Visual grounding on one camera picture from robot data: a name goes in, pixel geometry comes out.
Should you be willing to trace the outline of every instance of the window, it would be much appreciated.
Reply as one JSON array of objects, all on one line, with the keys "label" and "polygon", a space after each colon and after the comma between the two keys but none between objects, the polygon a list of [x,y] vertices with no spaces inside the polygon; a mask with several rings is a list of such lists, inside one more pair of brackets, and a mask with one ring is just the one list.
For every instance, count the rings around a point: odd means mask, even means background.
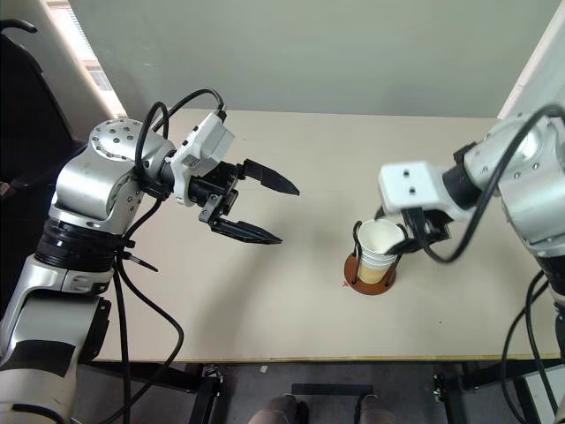
[{"label": "window", "polygon": [[106,104],[117,117],[124,117],[125,110],[116,92],[98,62],[77,17],[66,0],[46,0],[51,18],[61,35],[70,44],[72,52],[85,66]]}]

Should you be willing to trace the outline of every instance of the black cable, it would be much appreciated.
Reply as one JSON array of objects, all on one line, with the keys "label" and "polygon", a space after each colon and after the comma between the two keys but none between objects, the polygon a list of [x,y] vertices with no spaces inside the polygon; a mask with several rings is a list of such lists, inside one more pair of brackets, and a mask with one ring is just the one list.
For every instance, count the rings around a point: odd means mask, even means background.
[{"label": "black cable", "polygon": [[[125,303],[124,294],[122,293],[122,284],[120,275],[118,274],[117,265],[114,262],[114,288],[116,290],[117,316],[120,326],[120,349],[122,351],[122,372],[124,375],[124,404],[132,397],[132,372],[130,369],[130,355],[127,344],[127,324],[125,320]],[[124,411],[124,424],[129,424],[131,419],[131,410],[128,408]]]},{"label": "black cable", "polygon": [[461,239],[461,242],[459,243],[459,246],[457,246],[456,250],[450,256],[448,256],[447,258],[439,256],[430,247],[426,239],[426,235],[422,233],[422,230],[417,226],[413,228],[414,237],[416,238],[418,243],[422,246],[424,251],[428,254],[428,256],[430,256],[435,261],[441,263],[451,263],[455,261],[459,256],[461,256],[461,254],[469,245],[469,242],[471,241],[471,238],[473,237],[473,234],[475,233],[475,230],[478,227],[478,222],[485,213],[486,206],[488,206],[488,202],[491,200],[491,197],[493,197],[493,193],[496,190],[496,186],[501,180],[502,173],[508,166],[510,160],[512,159],[512,156],[514,156],[514,153],[516,152],[518,147],[520,147],[520,144],[522,144],[522,141],[524,140],[526,135],[528,135],[531,129],[537,124],[537,122],[542,117],[560,117],[561,120],[563,121],[563,124],[565,125],[565,109],[559,104],[548,104],[547,106],[544,106],[543,108],[536,111],[525,122],[525,124],[522,125],[520,131],[518,131],[518,133],[514,136],[514,139],[512,139],[512,141],[508,145],[506,151],[504,152],[504,155],[502,155],[502,158],[496,165],[496,168],[494,168],[493,175],[489,178],[488,183],[486,183],[485,189],[478,197],[477,208],[473,213],[471,221],[469,222],[469,225],[465,230],[465,233]]},{"label": "black cable", "polygon": [[551,384],[547,379],[546,368],[544,367],[544,363],[539,356],[538,346],[536,345],[536,339],[533,336],[533,328],[531,326],[531,303],[532,303],[532,294],[533,294],[533,285],[528,287],[528,292],[526,294],[526,306],[525,306],[525,315],[526,315],[526,330],[528,332],[528,339],[530,340],[530,347],[531,352],[533,353],[533,359],[536,362],[536,368],[538,369],[539,376],[541,377],[541,382],[544,384],[544,389],[546,390],[547,398],[549,399],[549,403],[551,405],[551,409],[554,410],[554,414],[557,414],[557,401],[555,400],[554,391],[551,389]]},{"label": "black cable", "polygon": [[[175,104],[172,108],[170,108],[169,117],[172,117],[175,113],[178,112],[180,108],[182,108],[188,102],[191,102],[195,98],[200,97],[201,95],[212,95],[218,103],[216,110],[217,111],[223,110],[224,104],[223,104],[223,99],[220,96],[220,93],[215,91],[213,88],[201,88],[200,90],[196,90],[190,93],[189,95],[187,95],[186,97],[184,97],[183,99],[179,100],[177,104]],[[158,131],[159,128],[162,127],[164,122],[165,121],[163,120],[163,118],[159,119],[157,123],[153,126],[153,131]]]},{"label": "black cable", "polygon": [[[133,233],[143,224],[145,223],[151,216],[157,212],[159,207],[161,206],[162,201],[156,200],[153,207],[151,207],[140,219],[138,219],[130,229],[124,234],[124,239],[129,240]],[[151,307],[157,314],[162,316],[165,320],[167,320],[177,331],[178,339],[177,344],[169,357],[163,362],[163,364],[149,377],[149,379],[145,382],[145,384],[139,389],[139,391],[130,397],[127,401],[124,402],[124,405],[118,409],[115,413],[110,415],[107,419],[101,421],[100,424],[109,424],[113,420],[120,417],[120,415],[125,414],[129,411],[133,404],[135,404],[144,394],[146,391],[151,388],[151,386],[159,379],[159,377],[165,372],[167,367],[172,363],[172,361],[176,358],[178,352],[180,351],[181,346],[185,340],[185,333],[183,332],[182,327],[175,321],[173,317],[167,314],[164,310],[158,307],[152,300],[150,300],[147,296],[145,296],[139,289],[132,283],[132,280],[128,277],[127,273],[125,272],[124,263],[122,258],[120,257],[120,252],[118,252],[116,258],[116,266],[118,274],[123,278],[125,285],[135,294],[139,299],[141,299],[144,303],[146,303],[149,307]]]},{"label": "black cable", "polygon": [[[530,288],[533,290],[533,288],[536,286],[536,284],[543,275],[544,275],[543,271],[540,271],[538,274],[536,274],[536,276],[531,280],[530,285],[528,286],[528,291],[530,290]],[[545,283],[542,284],[541,287],[539,287],[539,289],[534,293],[533,298],[531,299],[532,303],[535,302],[536,299],[541,295],[541,293],[543,293],[547,289],[548,285],[549,283],[546,281]],[[516,409],[516,406],[514,405],[514,402],[512,402],[512,399],[510,398],[509,389],[506,385],[506,362],[508,360],[508,355],[509,355],[510,340],[512,340],[512,335],[514,334],[516,325],[518,325],[522,317],[525,315],[525,310],[526,308],[523,307],[520,313],[516,316],[516,318],[512,322],[512,324],[510,324],[508,334],[506,335],[506,340],[504,341],[504,348],[502,349],[502,358],[501,358],[502,395],[504,396],[504,400],[506,400],[506,403],[508,404],[508,408],[510,408],[510,411],[514,414],[516,419],[521,424],[528,424],[528,422],[525,420],[524,417],[520,415],[520,413]]]},{"label": "black cable", "polygon": [[167,110],[167,106],[165,106],[163,102],[155,102],[154,105],[151,106],[151,109],[143,120],[143,125],[141,126],[141,130],[139,131],[138,142],[135,145],[135,170],[137,171],[138,176],[140,176],[141,178],[145,177],[145,167],[143,166],[143,162],[141,161],[143,147],[145,146],[145,138],[149,133],[154,115],[158,110],[161,110],[162,122],[164,123],[162,136],[165,139],[169,137],[169,111]]}]

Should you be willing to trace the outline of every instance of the white paper cup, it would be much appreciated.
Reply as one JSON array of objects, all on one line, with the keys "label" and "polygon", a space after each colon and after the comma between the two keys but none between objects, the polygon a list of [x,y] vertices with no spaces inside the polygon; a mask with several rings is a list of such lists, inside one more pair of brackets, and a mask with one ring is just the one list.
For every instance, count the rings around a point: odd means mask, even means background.
[{"label": "white paper cup", "polygon": [[385,254],[390,247],[404,240],[403,231],[387,219],[370,219],[358,230],[361,244],[359,278],[367,284],[377,284],[395,263],[395,254]]}]

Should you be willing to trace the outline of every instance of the gray pants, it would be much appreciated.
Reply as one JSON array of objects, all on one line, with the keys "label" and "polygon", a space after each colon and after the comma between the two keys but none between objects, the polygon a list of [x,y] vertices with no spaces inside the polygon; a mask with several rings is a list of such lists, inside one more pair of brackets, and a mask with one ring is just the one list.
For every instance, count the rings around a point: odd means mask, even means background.
[{"label": "gray pants", "polygon": [[[291,395],[275,397],[255,413],[249,424],[295,424],[297,400]],[[359,424],[396,424],[395,416],[384,409],[382,402],[373,395],[361,403]]]}]

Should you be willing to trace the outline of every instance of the table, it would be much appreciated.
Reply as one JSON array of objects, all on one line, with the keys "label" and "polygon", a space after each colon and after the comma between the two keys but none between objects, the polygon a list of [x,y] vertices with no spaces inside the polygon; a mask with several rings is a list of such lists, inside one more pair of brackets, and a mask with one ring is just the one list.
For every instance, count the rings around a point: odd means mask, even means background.
[{"label": "table", "polygon": [[[170,138],[179,145],[206,115],[181,110]],[[227,162],[253,159],[280,171],[299,197],[247,179],[229,219],[283,239],[246,245],[212,233],[197,208],[170,198],[136,233],[134,254],[155,274],[126,263],[133,282],[185,329],[177,360],[469,360],[500,358],[509,324],[524,304],[536,262],[493,200],[463,257],[444,266],[423,253],[405,256],[394,287],[363,296],[343,284],[351,229],[380,205],[383,163],[427,160],[450,166],[452,153],[480,140],[494,120],[229,111],[236,134]],[[143,209],[152,204],[146,197]],[[465,224],[452,225],[453,240]],[[130,357],[163,360],[176,333],[125,290]],[[113,291],[105,293],[115,305]],[[98,360],[119,360],[117,311]],[[552,299],[533,308],[539,350],[558,357]],[[511,358],[530,358],[524,327]]]}]

